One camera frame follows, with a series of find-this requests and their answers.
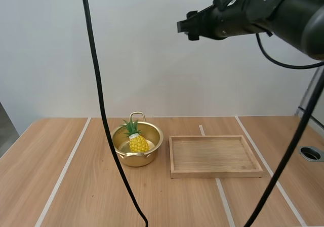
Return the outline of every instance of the black cord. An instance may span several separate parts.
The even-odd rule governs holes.
[[[312,65],[304,65],[304,66],[292,66],[292,65],[288,65],[288,64],[284,64],[281,63],[279,61],[274,60],[272,57],[270,57],[264,50],[262,44],[261,44],[261,40],[260,40],[260,36],[258,33],[256,33],[257,36],[257,41],[258,41],[258,45],[260,47],[260,50],[262,52],[262,54],[271,62],[273,62],[274,64],[277,64],[278,66],[282,66],[284,68],[288,68],[288,69],[297,69],[297,70],[303,70],[303,69],[311,69],[311,68],[316,68],[316,67],[320,67],[324,65],[324,61],[321,61],[319,63],[315,63]]]
[[[305,111],[305,109],[300,106],[298,107],[298,109],[300,109],[302,112]],[[314,116],[310,116],[310,118],[324,130],[324,125],[318,119],[316,119]]]
[[[291,140],[291,142],[287,148],[287,151],[285,152],[285,155],[283,156],[282,160],[280,161],[278,168],[276,169],[275,173],[273,174],[273,177],[271,178],[269,185],[267,186],[266,190],[264,191],[257,207],[253,211],[251,217],[249,218],[247,223],[244,225],[244,227],[250,227],[252,225],[252,223],[254,222],[254,220],[256,219],[258,214],[260,213],[262,207],[264,206],[265,202],[267,201],[267,199],[268,199],[271,191],[273,190],[276,182],[278,181],[282,171],[284,170],[291,155],[293,154],[293,152],[297,146],[297,143],[299,142],[301,136],[303,135],[303,132],[307,126],[309,118],[311,117],[313,110],[316,106],[316,103],[317,103],[320,95],[322,94],[323,88],[324,88],[324,71],[320,75],[320,78],[316,84],[316,87],[315,87],[315,89],[309,99],[309,102],[307,104],[307,107],[305,109],[305,113],[298,125],[298,128],[294,134],[293,139]]]
[[[96,52],[96,46],[95,46],[95,40],[92,32],[92,24],[91,24],[91,16],[90,16],[90,9],[89,9],[89,3],[88,0],[82,0],[83,1],[83,6],[85,10],[85,16],[86,16],[86,22],[87,22],[87,30],[88,30],[88,36],[89,36],[89,43],[90,43],[90,48],[91,48],[91,55],[92,55],[92,61],[93,61],[93,66],[95,69],[95,74],[96,74],[96,82],[97,82],[97,89],[98,89],[98,97],[99,97],[99,105],[100,105],[100,112],[101,112],[101,118],[102,118],[102,123],[103,127],[106,132],[106,137],[109,143],[109,147],[111,150],[111,153],[113,155],[113,158],[116,162],[117,168],[119,170],[119,173],[121,175],[121,178],[123,179],[123,182],[127,188],[127,191],[135,205],[135,208],[137,212],[140,214],[140,216],[143,218],[145,221],[145,226],[148,227],[148,221],[145,215],[143,214],[142,210],[138,206],[135,196],[132,192],[132,189],[126,179],[125,173],[123,171],[123,168],[118,160],[117,153],[115,151],[115,148],[113,146],[112,138],[110,135],[109,131],[109,126],[107,122],[107,117],[106,117],[106,112],[105,112],[105,105],[104,105],[104,100],[103,100],[103,93],[102,93],[102,85],[101,85],[101,76],[100,76],[100,69],[99,69],[99,63],[98,63],[98,58],[97,58],[97,52]]]

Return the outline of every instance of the yellow pineapple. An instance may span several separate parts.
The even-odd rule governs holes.
[[[132,122],[132,118],[129,122],[125,121],[126,125],[123,125],[128,132],[126,133],[130,138],[130,150],[131,152],[146,152],[149,151],[149,146],[144,137],[140,135],[140,130],[137,129],[138,120]]]

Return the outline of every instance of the gold pot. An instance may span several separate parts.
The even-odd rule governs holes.
[[[141,135],[147,140],[150,150],[145,153],[132,153],[129,147],[129,138],[125,134],[126,128],[120,125],[112,132],[112,141],[119,161],[125,165],[132,167],[140,167],[151,163],[157,156],[158,147],[163,142],[163,133],[161,129],[146,121],[145,115],[142,112],[133,112],[133,115],[141,114],[144,121],[138,121],[137,128],[141,130]]]

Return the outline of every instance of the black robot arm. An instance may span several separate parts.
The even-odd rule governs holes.
[[[324,60],[324,0],[214,0],[177,26],[192,41],[273,32],[309,57]]]

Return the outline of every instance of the wooden table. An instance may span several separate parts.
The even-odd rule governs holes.
[[[123,166],[149,226],[243,226],[297,127],[296,117],[148,118],[165,141],[151,164]],[[112,128],[120,119],[109,119]],[[170,179],[170,135],[244,135],[264,178]],[[307,128],[300,145],[324,150]],[[297,152],[253,226],[324,225],[324,163]],[[0,226],[144,226],[109,151],[101,119],[43,119],[0,159]]]

